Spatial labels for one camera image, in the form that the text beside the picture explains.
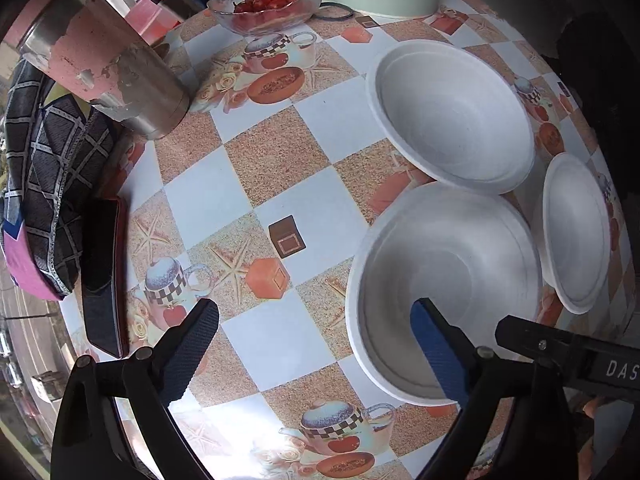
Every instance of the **table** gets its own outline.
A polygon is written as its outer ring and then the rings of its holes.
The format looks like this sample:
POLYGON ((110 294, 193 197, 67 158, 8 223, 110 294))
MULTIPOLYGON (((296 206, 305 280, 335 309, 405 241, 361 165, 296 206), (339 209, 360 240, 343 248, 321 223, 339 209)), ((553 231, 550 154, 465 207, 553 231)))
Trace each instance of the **table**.
MULTIPOLYGON (((396 197, 432 180, 394 149, 366 104, 371 61, 398 41, 464 48, 520 95, 538 156, 528 179, 505 197, 526 219, 554 155, 571 152, 596 174, 612 231, 606 284, 584 316, 569 314, 545 285, 538 321, 608 339, 625 327, 634 296, 625 220, 576 101, 481 0, 440 3, 427 20, 310 20, 257 41, 225 30, 205 10, 157 47, 195 92, 191 111, 163 139, 125 136, 104 192, 129 202, 131 351, 155 344, 198 297, 220 308, 218 333, 184 398, 170 406, 218 480, 324 478, 316 464, 326 457, 293 436, 315 402, 325 401, 328 412, 348 403, 371 419, 375 464, 360 475, 367 479, 414 478, 456 416, 455 405, 403 404, 374 386, 351 352, 344 323, 359 241, 396 197), (163 306, 154 306, 157 298, 163 306)), ((76 351, 108 359, 86 341, 79 297, 76 286, 62 302, 76 351)), ((157 472, 130 406, 118 405, 133 447, 157 472)), ((491 437, 507 412, 505 403, 491 437)))

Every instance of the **glass bowl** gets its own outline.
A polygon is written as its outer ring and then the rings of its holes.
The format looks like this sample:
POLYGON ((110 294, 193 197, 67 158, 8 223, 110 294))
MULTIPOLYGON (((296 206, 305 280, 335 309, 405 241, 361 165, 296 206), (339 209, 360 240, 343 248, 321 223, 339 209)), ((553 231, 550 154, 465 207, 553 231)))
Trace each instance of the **glass bowl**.
POLYGON ((322 0, 296 0, 281 9, 234 14, 234 4, 244 0, 209 0, 218 23, 242 36, 263 36, 306 22, 319 9, 322 0))

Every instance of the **screw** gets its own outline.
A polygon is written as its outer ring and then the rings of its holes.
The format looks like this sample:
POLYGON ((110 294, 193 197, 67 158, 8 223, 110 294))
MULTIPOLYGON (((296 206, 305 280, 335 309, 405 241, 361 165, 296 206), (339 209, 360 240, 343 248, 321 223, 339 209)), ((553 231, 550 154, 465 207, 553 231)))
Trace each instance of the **screw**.
POLYGON ((488 346, 479 346, 476 348, 476 352, 482 359, 493 359, 495 357, 494 350, 488 346))
POLYGON ((78 358, 78 361, 76 361, 76 366, 78 368, 84 368, 90 362, 91 362, 91 358, 88 355, 82 355, 78 358))
POLYGON ((144 359, 149 359, 153 352, 154 351, 151 348, 151 346, 143 346, 142 348, 138 348, 138 350, 136 350, 136 359, 138 361, 143 361, 144 359))

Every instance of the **oven mitt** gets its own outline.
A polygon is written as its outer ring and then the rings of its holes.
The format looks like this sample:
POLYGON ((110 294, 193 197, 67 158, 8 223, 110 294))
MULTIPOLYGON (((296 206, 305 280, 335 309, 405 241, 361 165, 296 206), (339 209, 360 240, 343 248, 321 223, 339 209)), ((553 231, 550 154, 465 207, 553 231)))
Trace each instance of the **oven mitt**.
POLYGON ((0 243, 23 290, 70 294, 80 270, 82 209, 113 149, 113 121, 33 65, 15 68, 5 117, 8 181, 0 243))

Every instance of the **small white bowl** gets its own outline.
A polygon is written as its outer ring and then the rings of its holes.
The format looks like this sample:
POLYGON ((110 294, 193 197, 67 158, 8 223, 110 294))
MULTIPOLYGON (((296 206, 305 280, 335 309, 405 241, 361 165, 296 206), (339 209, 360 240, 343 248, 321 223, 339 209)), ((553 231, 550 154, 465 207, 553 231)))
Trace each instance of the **small white bowl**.
POLYGON ((431 298, 475 346, 495 341, 506 315, 534 319, 540 260, 525 221, 502 197, 434 182, 380 215, 353 259, 346 295, 351 348, 369 378, 421 406, 446 399, 411 330, 411 306, 431 298))
POLYGON ((577 157, 560 153, 549 164, 531 230, 544 280, 569 312, 588 312, 607 277, 611 237, 598 181, 577 157))
POLYGON ((534 161, 527 113, 484 61, 441 41, 402 41, 367 75, 393 145, 438 181, 485 194, 517 187, 534 161))

